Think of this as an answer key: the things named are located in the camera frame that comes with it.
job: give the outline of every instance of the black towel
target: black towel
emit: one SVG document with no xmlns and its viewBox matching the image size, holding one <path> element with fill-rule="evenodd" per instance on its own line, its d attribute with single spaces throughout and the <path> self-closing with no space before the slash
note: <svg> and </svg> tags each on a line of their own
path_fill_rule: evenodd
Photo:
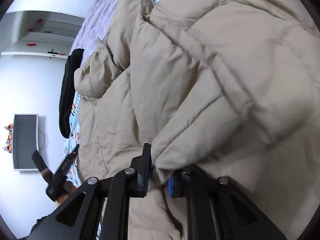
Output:
<svg viewBox="0 0 320 240">
<path fill-rule="evenodd" d="M 73 75 L 76 69 L 81 65 L 83 52 L 84 49 L 75 49 L 68 57 L 65 66 L 59 104 L 59 126 L 60 132 L 64 138 L 69 138 L 70 134 L 69 116 L 76 92 Z"/>
<path fill-rule="evenodd" d="M 30 234 L 47 218 L 48 216 L 42 217 L 40 219 L 37 219 L 37 223 L 33 225 L 31 228 Z"/>
</svg>

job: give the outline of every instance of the wall shelf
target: wall shelf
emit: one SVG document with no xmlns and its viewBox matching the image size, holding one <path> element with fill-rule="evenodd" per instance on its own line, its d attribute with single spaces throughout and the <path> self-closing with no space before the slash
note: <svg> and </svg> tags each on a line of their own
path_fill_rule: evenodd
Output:
<svg viewBox="0 0 320 240">
<path fill-rule="evenodd" d="M 68 58 L 83 19 L 44 11 L 25 11 L 21 17 L 18 40 L 1 55 L 33 55 Z M 49 51 L 62 52 L 51 54 Z"/>
</svg>

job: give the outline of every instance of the bed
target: bed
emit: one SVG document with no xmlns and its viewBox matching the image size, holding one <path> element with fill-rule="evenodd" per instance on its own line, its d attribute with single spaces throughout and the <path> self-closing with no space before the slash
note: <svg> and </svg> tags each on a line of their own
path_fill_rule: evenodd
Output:
<svg viewBox="0 0 320 240">
<path fill-rule="evenodd" d="M 97 0 L 97 3 L 100 3 L 101 6 L 104 6 L 103 0 Z M 86 60 L 86 58 L 95 51 L 96 47 L 96 38 L 99 37 L 100 39 L 104 38 L 105 33 L 107 32 L 109 23 L 110 23 L 110 16 L 112 15 L 113 12 L 113 6 L 106 6 L 107 11 L 101 14 L 99 11 L 99 4 L 95 4 L 93 6 L 92 14 L 90 17 L 92 18 L 87 18 L 83 24 L 83 27 L 81 28 L 75 43 L 73 45 L 72 49 L 81 47 L 85 49 L 85 53 L 83 56 L 83 61 Z M 103 19 L 104 16 L 107 18 L 103 20 L 102 23 L 100 23 L 100 20 L 97 21 L 97 28 L 94 23 L 94 17 L 101 17 Z M 79 134 L 80 134 L 80 129 L 79 129 L 79 122 L 77 118 L 78 114 L 78 104 L 79 104 L 80 96 L 76 93 L 75 98 L 74 98 L 74 103 L 73 103 L 73 109 L 72 113 L 70 115 L 70 127 L 71 127 L 71 135 L 70 138 L 67 140 L 65 143 L 65 152 L 68 153 L 70 152 L 76 145 L 77 142 L 79 142 Z M 70 169 L 68 177 L 70 181 L 73 182 L 74 185 L 79 186 L 81 184 L 81 181 L 79 179 L 79 176 L 77 174 L 77 168 L 76 164 Z"/>
<path fill-rule="evenodd" d="M 84 62 L 90 54 L 96 50 L 97 37 L 103 39 L 107 33 L 110 19 L 115 10 L 117 0 L 96 0 L 91 7 L 91 13 L 85 19 L 76 39 L 72 45 L 71 52 L 74 49 L 84 49 L 82 62 Z M 78 120 L 80 95 L 76 92 L 72 104 L 72 110 L 69 117 L 70 135 L 64 143 L 64 153 L 67 156 L 79 143 L 80 126 Z M 77 170 L 77 163 L 73 163 L 68 171 L 67 177 L 76 187 L 81 185 L 81 179 Z M 99 239 L 101 225 L 99 225 L 97 239 Z"/>
</svg>

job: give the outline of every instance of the tv screen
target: tv screen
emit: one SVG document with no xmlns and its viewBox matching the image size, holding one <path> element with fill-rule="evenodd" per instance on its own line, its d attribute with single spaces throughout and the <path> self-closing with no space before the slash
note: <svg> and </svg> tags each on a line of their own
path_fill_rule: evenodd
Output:
<svg viewBox="0 0 320 240">
<path fill-rule="evenodd" d="M 31 158 L 38 150 L 38 114 L 15 114 L 12 130 L 14 170 L 36 170 Z"/>
</svg>

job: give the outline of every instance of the black clamp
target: black clamp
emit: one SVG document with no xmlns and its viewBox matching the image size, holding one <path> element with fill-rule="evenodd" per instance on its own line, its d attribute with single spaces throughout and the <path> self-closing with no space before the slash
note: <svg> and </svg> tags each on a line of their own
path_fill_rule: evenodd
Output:
<svg viewBox="0 0 320 240">
<path fill-rule="evenodd" d="M 168 181 L 170 197 L 186 197 L 188 240 L 286 240 L 228 178 L 209 178 L 193 166 Z"/>
<path fill-rule="evenodd" d="M 114 177 L 91 177 L 49 215 L 28 237 L 29 240 L 94 240 L 105 198 L 108 198 L 100 239 L 126 240 L 130 197 L 147 195 L 151 172 L 151 145 L 141 156 Z"/>
<path fill-rule="evenodd" d="M 150 173 L 151 145 L 145 144 L 129 168 L 108 179 L 87 179 L 28 240 L 95 240 L 106 197 L 100 240 L 127 240 L 130 197 L 146 196 Z M 176 171 L 168 188 L 171 197 L 187 198 L 188 240 L 286 240 L 226 177 L 209 178 L 194 166 Z"/>
<path fill-rule="evenodd" d="M 32 155 L 33 162 L 35 163 L 37 169 L 40 171 L 44 180 L 48 183 L 48 187 L 45 192 L 47 196 L 54 202 L 58 199 L 59 196 L 67 193 L 72 193 L 70 186 L 66 183 L 66 179 L 67 172 L 76 159 L 78 150 L 79 145 L 77 145 L 76 148 L 64 159 L 55 174 L 53 174 L 48 169 L 42 156 L 37 150 L 35 150 Z"/>
</svg>

